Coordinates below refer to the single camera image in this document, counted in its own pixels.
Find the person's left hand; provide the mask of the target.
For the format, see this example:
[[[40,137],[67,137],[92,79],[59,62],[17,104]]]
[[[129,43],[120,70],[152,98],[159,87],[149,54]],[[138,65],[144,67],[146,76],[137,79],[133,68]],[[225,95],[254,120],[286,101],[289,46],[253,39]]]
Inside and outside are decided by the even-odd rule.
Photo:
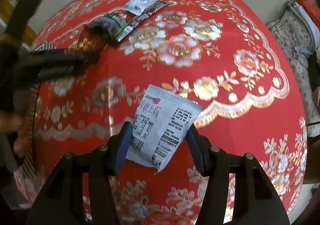
[[[13,144],[14,153],[22,158],[28,153],[31,138],[29,135],[29,117],[19,116],[11,113],[1,112],[1,132],[17,133],[17,138]]]

